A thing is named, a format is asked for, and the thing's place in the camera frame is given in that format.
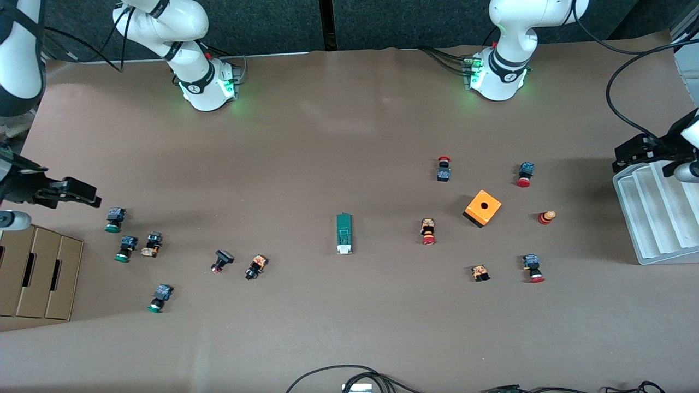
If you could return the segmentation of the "green terminal block module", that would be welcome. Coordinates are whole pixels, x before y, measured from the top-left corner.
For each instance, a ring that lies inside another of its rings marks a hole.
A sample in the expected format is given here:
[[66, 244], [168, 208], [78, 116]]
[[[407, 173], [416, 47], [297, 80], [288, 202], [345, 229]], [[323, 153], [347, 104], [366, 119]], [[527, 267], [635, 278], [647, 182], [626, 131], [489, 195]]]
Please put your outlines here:
[[352, 216], [347, 212], [337, 214], [335, 221], [337, 254], [350, 255], [353, 253]]

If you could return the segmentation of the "green mushroom push button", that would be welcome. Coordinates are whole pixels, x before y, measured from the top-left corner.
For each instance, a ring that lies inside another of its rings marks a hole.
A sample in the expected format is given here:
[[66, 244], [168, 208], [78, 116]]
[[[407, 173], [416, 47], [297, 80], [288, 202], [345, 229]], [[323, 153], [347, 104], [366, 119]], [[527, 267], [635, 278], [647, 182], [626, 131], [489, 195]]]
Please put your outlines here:
[[138, 244], [138, 238], [135, 236], [123, 236], [120, 241], [120, 249], [115, 254], [114, 259], [122, 263], [128, 263]]
[[120, 233], [122, 222], [124, 222], [126, 210], [120, 207], [110, 208], [107, 215], [107, 224], [104, 230], [108, 233]]
[[155, 290], [152, 301], [147, 307], [147, 310], [152, 313], [160, 313], [167, 301], [173, 293], [173, 287], [170, 284], [160, 284]]

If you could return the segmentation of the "brown cardboard box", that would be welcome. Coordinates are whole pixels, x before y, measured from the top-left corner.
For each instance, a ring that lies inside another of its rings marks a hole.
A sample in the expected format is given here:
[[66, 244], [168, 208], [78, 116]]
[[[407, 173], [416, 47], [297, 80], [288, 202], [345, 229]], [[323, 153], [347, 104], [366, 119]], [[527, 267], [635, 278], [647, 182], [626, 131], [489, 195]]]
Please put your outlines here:
[[32, 251], [35, 227], [3, 231], [0, 235], [0, 317], [12, 317], [24, 282]]
[[45, 318], [70, 320], [82, 249], [82, 241], [62, 236]]
[[54, 231], [33, 228], [32, 248], [22, 277], [16, 316], [44, 318], [61, 239]]

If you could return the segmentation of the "grey metal frame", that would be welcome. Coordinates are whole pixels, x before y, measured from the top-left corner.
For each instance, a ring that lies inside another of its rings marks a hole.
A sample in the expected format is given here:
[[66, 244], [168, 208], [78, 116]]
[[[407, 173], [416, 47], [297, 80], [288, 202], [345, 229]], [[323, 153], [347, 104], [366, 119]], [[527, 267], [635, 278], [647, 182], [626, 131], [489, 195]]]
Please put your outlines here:
[[671, 43], [691, 40], [699, 33], [699, 2], [690, 5], [671, 25]]

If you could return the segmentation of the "black square button red terminals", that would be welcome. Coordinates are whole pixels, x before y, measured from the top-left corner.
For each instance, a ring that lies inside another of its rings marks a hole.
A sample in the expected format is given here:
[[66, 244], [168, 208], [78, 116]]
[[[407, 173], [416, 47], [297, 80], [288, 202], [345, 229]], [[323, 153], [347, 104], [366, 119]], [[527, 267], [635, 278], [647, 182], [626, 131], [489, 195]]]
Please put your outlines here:
[[215, 255], [217, 257], [216, 262], [211, 266], [213, 273], [221, 273], [227, 264], [231, 264], [235, 260], [234, 256], [230, 252], [225, 251], [225, 249], [218, 249]]

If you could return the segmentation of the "black vertical post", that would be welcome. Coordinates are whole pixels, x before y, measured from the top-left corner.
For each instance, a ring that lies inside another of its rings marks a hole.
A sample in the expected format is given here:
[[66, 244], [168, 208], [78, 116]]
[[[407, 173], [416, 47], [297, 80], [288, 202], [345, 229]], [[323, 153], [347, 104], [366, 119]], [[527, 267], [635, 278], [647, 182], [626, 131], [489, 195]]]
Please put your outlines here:
[[334, 0], [318, 0], [325, 51], [337, 51]]

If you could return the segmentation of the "white ridged plastic tray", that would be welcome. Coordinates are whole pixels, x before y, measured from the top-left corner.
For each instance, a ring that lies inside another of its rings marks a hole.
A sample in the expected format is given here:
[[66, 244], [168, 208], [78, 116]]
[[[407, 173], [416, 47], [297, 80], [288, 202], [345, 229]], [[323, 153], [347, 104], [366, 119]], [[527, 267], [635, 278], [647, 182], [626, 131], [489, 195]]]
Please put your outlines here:
[[699, 183], [665, 177], [667, 161], [630, 166], [613, 176], [640, 265], [699, 264]]

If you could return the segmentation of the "olive cloth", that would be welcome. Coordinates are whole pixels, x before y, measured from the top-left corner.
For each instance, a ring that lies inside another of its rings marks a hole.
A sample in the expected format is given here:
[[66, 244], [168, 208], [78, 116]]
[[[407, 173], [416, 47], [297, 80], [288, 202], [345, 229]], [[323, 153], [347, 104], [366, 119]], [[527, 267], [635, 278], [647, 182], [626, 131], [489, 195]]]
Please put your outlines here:
[[0, 142], [18, 136], [25, 136], [33, 123], [33, 115], [25, 114], [13, 117], [0, 116]]

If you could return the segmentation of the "orange button enclosure box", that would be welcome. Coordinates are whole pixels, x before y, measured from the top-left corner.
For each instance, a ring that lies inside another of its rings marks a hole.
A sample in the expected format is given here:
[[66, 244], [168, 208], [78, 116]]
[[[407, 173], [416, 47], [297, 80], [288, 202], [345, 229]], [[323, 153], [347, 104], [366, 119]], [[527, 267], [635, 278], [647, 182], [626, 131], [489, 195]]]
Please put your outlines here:
[[464, 208], [463, 216], [474, 226], [482, 228], [492, 221], [501, 206], [501, 201], [481, 189]]

